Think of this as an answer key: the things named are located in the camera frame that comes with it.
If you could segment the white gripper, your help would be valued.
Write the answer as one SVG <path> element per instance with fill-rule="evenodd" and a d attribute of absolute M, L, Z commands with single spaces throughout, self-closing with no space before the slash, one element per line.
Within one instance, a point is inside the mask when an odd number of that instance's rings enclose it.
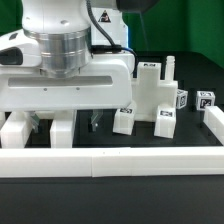
<path fill-rule="evenodd" d="M 132 100 L 134 56 L 114 46 L 90 52 L 90 31 L 39 34 L 18 30 L 0 37 L 0 111 L 95 109 L 95 132 L 103 111 Z M 40 118 L 30 113 L 35 133 Z"/>

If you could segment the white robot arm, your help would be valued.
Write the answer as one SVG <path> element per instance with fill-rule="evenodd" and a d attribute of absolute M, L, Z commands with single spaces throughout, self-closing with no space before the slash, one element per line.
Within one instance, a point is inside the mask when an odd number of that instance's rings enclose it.
<path fill-rule="evenodd" d="M 135 53 L 94 46 L 94 8 L 145 12 L 159 0 L 21 0 L 22 28 L 0 37 L 0 111 L 118 109 L 131 103 Z"/>

